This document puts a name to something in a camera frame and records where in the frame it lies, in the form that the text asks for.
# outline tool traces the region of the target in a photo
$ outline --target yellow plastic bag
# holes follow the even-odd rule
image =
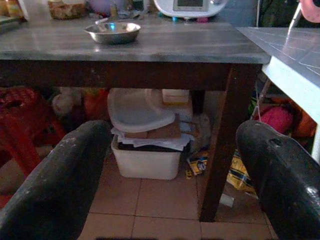
[[[233,155],[232,164],[226,181],[240,191],[256,195],[252,181],[248,175],[245,165],[241,161],[240,154],[237,150]]]

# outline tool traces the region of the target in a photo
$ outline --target wooden table frame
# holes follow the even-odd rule
[[[260,64],[0,60],[0,86],[153,88],[223,91],[199,195],[199,220],[213,222],[247,115]]]

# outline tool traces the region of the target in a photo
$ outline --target metal bowl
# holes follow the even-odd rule
[[[88,26],[85,31],[99,44],[127,44],[136,39],[140,29],[131,22],[108,22]]]

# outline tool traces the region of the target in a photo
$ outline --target table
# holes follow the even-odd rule
[[[320,29],[239,27],[271,55],[262,71],[318,124],[312,157],[320,163]]]
[[[223,22],[172,22],[148,16],[126,45],[94,43],[92,19],[24,24],[0,35],[0,86],[73,86],[223,91],[199,219],[213,222],[245,119],[257,71],[270,56]]]

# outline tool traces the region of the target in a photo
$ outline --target white box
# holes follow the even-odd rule
[[[122,150],[116,135],[111,148],[120,174],[126,178],[171,180],[178,174],[181,152]]]

